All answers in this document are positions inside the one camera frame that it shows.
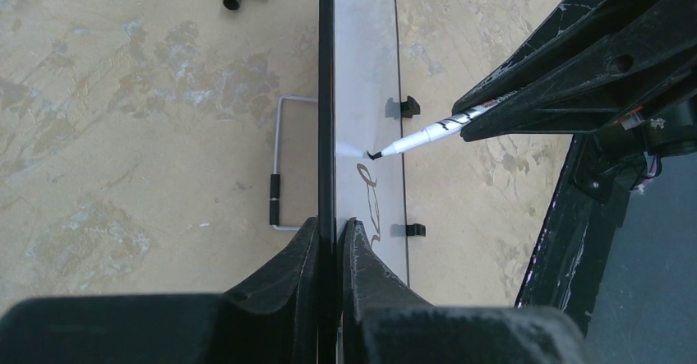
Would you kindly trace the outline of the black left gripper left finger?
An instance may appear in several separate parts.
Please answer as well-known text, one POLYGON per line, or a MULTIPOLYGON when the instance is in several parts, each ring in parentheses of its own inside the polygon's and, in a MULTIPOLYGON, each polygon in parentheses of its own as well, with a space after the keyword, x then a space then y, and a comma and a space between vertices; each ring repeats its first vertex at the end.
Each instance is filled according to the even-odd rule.
POLYGON ((316 356, 316 219, 223 293, 39 297, 1 319, 4 363, 298 363, 316 356))

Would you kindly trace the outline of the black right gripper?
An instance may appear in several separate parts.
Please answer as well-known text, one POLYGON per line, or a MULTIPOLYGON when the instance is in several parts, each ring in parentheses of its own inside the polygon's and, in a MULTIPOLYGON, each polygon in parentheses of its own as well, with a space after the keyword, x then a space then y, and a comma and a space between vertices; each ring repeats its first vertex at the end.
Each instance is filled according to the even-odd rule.
POLYGON ((696 151, 695 94, 696 0, 562 0, 453 110, 502 98, 465 141, 606 127, 593 174, 643 187, 663 159, 696 151), (609 127, 632 113, 649 119, 609 127))

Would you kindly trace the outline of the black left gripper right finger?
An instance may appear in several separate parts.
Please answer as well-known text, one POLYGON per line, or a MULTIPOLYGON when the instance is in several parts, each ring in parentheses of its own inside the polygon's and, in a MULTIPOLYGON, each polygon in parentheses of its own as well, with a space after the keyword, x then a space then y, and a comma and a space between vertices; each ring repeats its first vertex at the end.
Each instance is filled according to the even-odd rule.
POLYGON ((346 363, 589 363, 579 328, 551 307, 435 306, 370 247, 350 219, 343 238, 346 363))

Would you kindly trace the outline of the white whiteboard black frame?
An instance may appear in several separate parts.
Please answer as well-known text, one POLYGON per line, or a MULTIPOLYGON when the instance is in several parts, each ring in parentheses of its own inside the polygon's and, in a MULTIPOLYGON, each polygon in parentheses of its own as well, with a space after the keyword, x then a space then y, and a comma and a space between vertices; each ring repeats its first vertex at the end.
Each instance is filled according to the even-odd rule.
POLYGON ((335 221, 363 222, 370 248, 409 281, 404 161, 368 158, 403 133, 396 0, 334 0, 335 221))

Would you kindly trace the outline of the black whiteboard marker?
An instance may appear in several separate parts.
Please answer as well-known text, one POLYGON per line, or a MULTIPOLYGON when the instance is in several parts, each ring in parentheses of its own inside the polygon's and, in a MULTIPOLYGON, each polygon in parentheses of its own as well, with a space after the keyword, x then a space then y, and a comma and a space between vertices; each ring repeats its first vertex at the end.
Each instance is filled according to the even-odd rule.
POLYGON ((417 131, 411 135, 402 137, 386 146, 383 150, 380 150, 374 154, 366 152, 366 155, 369 159, 375 160, 393 154, 403 154, 421 145, 435 142, 447 136, 459 133, 472 121, 478 119, 499 105, 502 101, 509 99, 516 93, 517 91, 514 90, 500 97, 490 99, 487 102, 473 106, 472 108, 465 109, 462 113, 457 113, 450 117, 441 119, 440 121, 423 128, 421 131, 417 131))

